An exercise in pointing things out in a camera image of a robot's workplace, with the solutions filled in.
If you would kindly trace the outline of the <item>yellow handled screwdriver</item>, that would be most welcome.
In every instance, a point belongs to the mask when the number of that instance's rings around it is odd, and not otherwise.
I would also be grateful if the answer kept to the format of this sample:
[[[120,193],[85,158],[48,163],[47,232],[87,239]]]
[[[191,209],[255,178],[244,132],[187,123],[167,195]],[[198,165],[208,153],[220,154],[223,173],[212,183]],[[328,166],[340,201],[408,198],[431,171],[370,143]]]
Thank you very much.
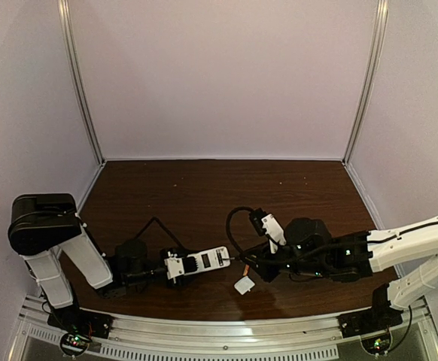
[[[230,256],[227,258],[230,262],[242,262],[244,264],[253,264],[255,265],[257,261],[255,259],[248,258],[246,256]]]

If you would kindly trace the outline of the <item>orange battery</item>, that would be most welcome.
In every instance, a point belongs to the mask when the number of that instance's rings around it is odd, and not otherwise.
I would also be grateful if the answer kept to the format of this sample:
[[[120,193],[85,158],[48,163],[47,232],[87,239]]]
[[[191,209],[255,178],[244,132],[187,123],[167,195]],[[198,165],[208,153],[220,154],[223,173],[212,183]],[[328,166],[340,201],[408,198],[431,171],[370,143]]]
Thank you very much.
[[[242,273],[243,277],[248,276],[249,269],[250,269],[249,265],[245,265],[243,273]]]

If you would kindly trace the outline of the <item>white battery cover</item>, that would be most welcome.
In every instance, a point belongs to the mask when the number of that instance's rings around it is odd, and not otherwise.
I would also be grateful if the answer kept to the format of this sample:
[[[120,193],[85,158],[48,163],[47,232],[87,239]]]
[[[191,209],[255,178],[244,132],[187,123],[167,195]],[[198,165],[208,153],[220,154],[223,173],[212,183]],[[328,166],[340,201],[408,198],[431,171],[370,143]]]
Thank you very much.
[[[243,296],[250,292],[254,286],[255,283],[248,276],[243,276],[234,284],[234,289]]]

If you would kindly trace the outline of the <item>white red remote control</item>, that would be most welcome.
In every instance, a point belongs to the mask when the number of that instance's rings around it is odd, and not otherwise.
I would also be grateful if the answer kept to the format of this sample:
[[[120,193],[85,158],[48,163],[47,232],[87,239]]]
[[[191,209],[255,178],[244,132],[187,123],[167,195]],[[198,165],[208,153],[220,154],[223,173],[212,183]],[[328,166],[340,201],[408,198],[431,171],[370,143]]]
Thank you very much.
[[[182,259],[185,275],[227,268],[231,264],[230,254],[225,246],[191,253]]]

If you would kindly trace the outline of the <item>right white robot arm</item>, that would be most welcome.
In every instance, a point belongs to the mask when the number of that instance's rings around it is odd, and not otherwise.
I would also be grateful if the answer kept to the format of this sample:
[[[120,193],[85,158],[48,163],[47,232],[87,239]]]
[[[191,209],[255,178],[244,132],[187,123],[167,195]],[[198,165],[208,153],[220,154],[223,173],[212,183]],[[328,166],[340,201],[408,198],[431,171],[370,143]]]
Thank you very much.
[[[396,229],[366,230],[333,237],[325,223],[307,217],[281,226],[258,208],[249,219],[266,245],[242,250],[241,261],[265,281],[280,273],[307,273],[348,283],[368,278],[394,265],[426,258],[416,270],[379,287],[375,311],[404,311],[416,299],[438,287],[438,215]]]

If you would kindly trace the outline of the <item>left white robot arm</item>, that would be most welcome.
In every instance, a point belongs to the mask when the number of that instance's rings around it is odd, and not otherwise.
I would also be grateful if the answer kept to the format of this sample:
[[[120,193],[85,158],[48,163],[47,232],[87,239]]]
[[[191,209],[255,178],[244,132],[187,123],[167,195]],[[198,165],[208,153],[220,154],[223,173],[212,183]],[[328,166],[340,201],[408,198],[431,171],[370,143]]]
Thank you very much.
[[[76,302],[71,283],[59,262],[62,251],[105,299],[120,297],[130,287],[166,277],[166,268],[147,258],[144,242],[133,239],[106,256],[77,213],[69,193],[25,194],[11,206],[8,239],[54,308]]]

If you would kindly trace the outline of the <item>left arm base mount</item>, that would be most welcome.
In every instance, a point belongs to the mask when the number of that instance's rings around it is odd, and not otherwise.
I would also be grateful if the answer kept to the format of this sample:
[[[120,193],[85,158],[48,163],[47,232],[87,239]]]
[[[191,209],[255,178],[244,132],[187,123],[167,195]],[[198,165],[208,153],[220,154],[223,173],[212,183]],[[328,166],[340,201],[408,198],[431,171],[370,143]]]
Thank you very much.
[[[83,310],[77,302],[56,309],[45,300],[41,307],[48,314],[47,324],[65,332],[60,337],[59,348],[72,359],[83,355],[94,338],[107,339],[114,319],[109,314]]]

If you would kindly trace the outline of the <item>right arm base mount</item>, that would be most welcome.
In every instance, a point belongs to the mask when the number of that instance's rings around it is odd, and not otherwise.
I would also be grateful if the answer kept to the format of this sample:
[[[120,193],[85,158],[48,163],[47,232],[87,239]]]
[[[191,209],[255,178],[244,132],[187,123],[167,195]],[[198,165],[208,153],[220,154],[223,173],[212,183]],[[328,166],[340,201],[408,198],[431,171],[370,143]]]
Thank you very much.
[[[412,307],[408,310],[408,325],[399,341],[391,334],[393,326],[403,322],[403,311],[392,308],[388,299],[388,284],[373,291],[372,306],[362,311],[352,311],[337,317],[343,338],[361,336],[363,350],[374,357],[387,356],[406,339],[412,326]]]

